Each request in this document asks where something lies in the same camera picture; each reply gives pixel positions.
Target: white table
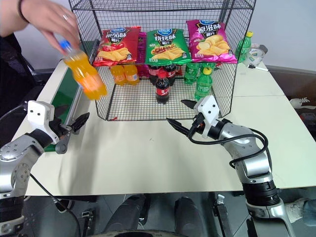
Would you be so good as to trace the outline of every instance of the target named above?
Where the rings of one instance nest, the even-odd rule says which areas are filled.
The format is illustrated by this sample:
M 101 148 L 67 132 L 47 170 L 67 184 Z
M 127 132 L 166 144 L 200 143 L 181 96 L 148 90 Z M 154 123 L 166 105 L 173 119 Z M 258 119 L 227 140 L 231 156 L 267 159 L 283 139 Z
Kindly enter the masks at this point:
M 60 62 L 39 101 L 52 101 L 66 69 Z M 195 145 L 167 121 L 104 121 L 94 101 L 83 96 L 77 114 L 87 111 L 90 118 L 80 135 L 71 137 L 67 153 L 45 153 L 32 169 L 54 195 L 242 189 L 222 146 Z M 277 187 L 316 185 L 316 143 L 269 72 L 238 66 L 232 112 L 226 118 L 268 137 Z M 189 127 L 192 121 L 181 123 Z M 31 130 L 25 119 L 15 138 Z M 30 180 L 27 195 L 45 193 Z

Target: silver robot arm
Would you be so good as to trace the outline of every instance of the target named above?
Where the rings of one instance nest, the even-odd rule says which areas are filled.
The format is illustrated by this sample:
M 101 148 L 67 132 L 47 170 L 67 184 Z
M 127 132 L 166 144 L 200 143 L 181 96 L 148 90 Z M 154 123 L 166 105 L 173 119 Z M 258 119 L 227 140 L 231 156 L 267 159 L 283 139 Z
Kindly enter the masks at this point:
M 55 109 L 45 102 L 28 102 L 28 120 L 34 131 L 26 133 L 0 149 L 0 236 L 16 235 L 22 228 L 24 195 L 33 165 L 44 148 L 77 132 L 89 118 L 81 115 L 72 125 L 54 116 Z
M 256 131 L 235 125 L 227 119 L 218 120 L 219 108 L 213 96 L 206 96 L 198 102 L 183 100 L 196 116 L 191 129 L 187 129 L 174 119 L 168 122 L 192 142 L 201 145 L 221 144 L 232 156 L 230 165 L 235 168 L 246 197 L 246 206 L 251 220 L 247 222 L 249 236 L 258 237 L 295 237 L 292 225 L 273 182 L 272 163 L 269 150 L 267 155 L 256 143 L 253 131 L 259 133 L 263 142 L 268 140 Z M 201 142 L 192 138 L 194 133 L 203 138 L 211 137 L 214 142 Z

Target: pink chip bag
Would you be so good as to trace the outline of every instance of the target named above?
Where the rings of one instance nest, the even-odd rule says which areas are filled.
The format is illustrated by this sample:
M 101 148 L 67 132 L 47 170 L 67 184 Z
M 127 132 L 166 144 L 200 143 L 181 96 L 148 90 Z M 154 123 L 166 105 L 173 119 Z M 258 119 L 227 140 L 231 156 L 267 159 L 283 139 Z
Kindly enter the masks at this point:
M 211 20 L 187 21 L 193 62 L 237 63 L 227 43 L 225 24 Z

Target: hand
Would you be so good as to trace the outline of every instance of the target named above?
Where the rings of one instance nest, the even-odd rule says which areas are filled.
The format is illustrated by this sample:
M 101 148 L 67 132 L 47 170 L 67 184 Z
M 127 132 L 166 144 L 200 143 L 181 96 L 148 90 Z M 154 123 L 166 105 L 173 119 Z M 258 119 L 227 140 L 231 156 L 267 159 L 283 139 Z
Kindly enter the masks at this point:
M 63 36 L 73 48 L 79 48 L 76 16 L 68 9 L 48 0 L 23 0 L 21 11 L 24 17 L 62 54 L 65 52 L 60 47 L 54 33 Z

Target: metal wire shelf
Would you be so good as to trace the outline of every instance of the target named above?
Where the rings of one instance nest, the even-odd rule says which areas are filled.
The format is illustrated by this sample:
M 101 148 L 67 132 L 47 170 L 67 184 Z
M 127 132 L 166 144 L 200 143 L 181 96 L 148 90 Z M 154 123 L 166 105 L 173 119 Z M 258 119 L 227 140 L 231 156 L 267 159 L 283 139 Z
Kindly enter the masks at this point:
M 184 30 L 188 40 L 186 21 L 194 19 L 224 22 L 229 45 L 235 52 L 248 30 L 256 0 L 69 0 L 69 3 L 77 16 L 83 48 L 89 54 L 95 51 L 102 30 L 135 25 L 144 32 L 178 28 Z M 222 64 L 220 68 L 213 73 L 212 93 L 223 117 L 231 111 L 237 64 Z M 115 86 L 108 68 L 98 70 L 109 92 L 96 101 L 98 116 L 104 120 L 191 119 L 194 115 L 180 102 L 193 99 L 195 90 L 194 86 L 184 85 L 183 79 L 176 79 L 169 102 L 159 105 L 155 87 L 148 81 L 142 80 L 137 86 Z

